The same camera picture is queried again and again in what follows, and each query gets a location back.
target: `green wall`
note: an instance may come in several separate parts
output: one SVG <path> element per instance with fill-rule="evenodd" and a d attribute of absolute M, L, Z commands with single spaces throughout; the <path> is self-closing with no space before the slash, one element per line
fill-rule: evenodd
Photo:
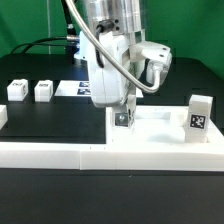
<path fill-rule="evenodd" d="M 165 43 L 178 57 L 201 60 L 224 79 L 224 1 L 146 0 L 147 39 Z M 0 0 L 0 56 L 21 43 L 65 35 L 60 0 Z M 48 53 L 46 47 L 33 52 Z M 63 49 L 51 48 L 52 53 Z"/>

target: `small white block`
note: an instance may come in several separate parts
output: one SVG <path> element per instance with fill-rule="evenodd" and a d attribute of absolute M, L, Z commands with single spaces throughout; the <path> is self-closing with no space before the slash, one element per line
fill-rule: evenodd
<path fill-rule="evenodd" d="M 205 143 L 212 108 L 212 97 L 192 95 L 185 127 L 185 142 Z"/>
<path fill-rule="evenodd" d="M 0 105 L 0 130 L 8 121 L 7 109 L 5 105 Z"/>
<path fill-rule="evenodd" d="M 49 102 L 53 95 L 53 82 L 50 80 L 39 81 L 34 93 L 36 102 Z"/>
<path fill-rule="evenodd" d="M 9 101 L 23 101 L 28 94 L 28 81 L 26 79 L 15 79 L 7 87 Z"/>

